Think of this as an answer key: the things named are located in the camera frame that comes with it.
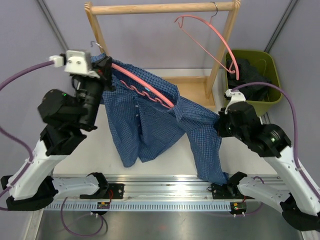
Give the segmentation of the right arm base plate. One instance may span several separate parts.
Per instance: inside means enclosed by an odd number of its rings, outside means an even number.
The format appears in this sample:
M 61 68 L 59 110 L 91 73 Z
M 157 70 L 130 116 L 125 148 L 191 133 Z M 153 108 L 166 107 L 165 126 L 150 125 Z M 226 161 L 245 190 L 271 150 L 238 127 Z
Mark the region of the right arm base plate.
M 246 197 L 232 184 L 215 184 L 212 183 L 207 187 L 207 190 L 212 194 L 214 200 L 243 200 Z

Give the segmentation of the pink hanger of blue shirt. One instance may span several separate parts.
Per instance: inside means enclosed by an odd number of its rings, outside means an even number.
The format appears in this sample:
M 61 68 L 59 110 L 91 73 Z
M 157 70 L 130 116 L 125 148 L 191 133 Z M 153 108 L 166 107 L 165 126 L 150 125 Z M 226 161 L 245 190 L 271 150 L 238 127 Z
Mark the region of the pink hanger of blue shirt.
M 103 103 L 108 113 L 121 110 L 172 112 L 178 105 L 178 88 L 161 77 L 119 60 L 112 60 L 112 85 L 105 91 Z

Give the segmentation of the blue checkered shirt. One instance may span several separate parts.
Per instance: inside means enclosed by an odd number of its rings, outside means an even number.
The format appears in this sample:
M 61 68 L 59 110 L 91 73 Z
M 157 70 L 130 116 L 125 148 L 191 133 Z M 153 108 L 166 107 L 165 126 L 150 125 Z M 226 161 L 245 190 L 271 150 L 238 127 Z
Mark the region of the blue checkered shirt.
M 137 66 L 113 60 L 161 92 L 173 103 L 167 108 L 154 102 L 154 94 L 143 96 L 144 87 L 122 72 L 112 70 L 114 91 L 105 91 L 102 101 L 106 109 L 113 143 L 124 167 L 157 158 L 182 136 L 187 136 L 200 179 L 225 184 L 219 158 L 222 139 L 215 124 L 219 115 L 180 95 L 178 87 Z

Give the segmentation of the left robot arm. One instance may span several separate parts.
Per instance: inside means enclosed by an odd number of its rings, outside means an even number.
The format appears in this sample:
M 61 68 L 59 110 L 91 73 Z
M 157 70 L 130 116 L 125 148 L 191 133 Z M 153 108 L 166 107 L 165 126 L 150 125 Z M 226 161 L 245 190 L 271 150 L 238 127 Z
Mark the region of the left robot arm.
M 3 192 L 8 194 L 7 211 L 37 211 L 58 198 L 103 199 L 108 194 L 109 184 L 102 173 L 79 178 L 56 178 L 51 173 L 86 139 L 88 132 L 96 129 L 102 94 L 115 90 L 112 62 L 110 56 L 91 61 L 89 57 L 73 60 L 61 54 L 18 73 L 21 77 L 50 65 L 65 66 L 79 87 L 75 95 L 52 89 L 43 97 L 37 110 L 45 128 L 35 148 L 28 150 L 29 156 L 18 172 L 0 180 Z

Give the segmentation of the black pinstriped shirt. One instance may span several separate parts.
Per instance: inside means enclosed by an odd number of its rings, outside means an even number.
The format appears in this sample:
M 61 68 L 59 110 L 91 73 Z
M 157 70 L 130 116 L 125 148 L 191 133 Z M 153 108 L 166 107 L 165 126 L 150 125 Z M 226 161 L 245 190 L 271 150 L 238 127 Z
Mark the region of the black pinstriped shirt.
M 262 82 L 271 83 L 271 80 L 265 76 L 267 70 L 267 62 L 264 59 L 259 59 L 253 64 L 245 58 L 237 58 L 239 70 L 239 80 L 236 80 L 235 73 L 226 73 L 228 89 L 233 89 L 243 84 Z M 249 101 L 263 101 L 268 93 L 268 87 L 264 85 L 251 85 L 240 89 L 245 98 Z

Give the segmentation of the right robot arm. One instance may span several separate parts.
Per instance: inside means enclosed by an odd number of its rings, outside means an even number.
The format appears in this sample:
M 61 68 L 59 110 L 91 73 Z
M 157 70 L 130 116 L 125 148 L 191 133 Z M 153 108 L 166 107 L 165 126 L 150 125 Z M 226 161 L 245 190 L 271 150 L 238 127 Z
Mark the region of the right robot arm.
M 227 182 L 232 198 L 241 195 L 256 199 L 281 213 L 296 230 L 320 230 L 320 188 L 294 157 L 294 147 L 286 133 L 275 124 L 262 124 L 254 107 L 245 101 L 223 107 L 215 124 L 222 138 L 235 137 L 263 158 L 285 183 L 277 190 L 238 171 Z

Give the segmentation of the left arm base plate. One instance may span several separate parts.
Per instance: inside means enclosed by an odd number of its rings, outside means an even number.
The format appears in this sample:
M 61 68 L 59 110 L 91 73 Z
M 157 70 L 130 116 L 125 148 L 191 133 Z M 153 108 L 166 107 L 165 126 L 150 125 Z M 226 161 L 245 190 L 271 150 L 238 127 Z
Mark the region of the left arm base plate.
M 123 199 L 124 195 L 124 187 L 125 185 L 123 183 L 109 183 L 108 187 L 103 190 L 98 190 L 92 195 L 88 194 L 81 194 L 79 196 L 80 199 L 108 199 L 111 197 L 111 199 L 120 200 Z

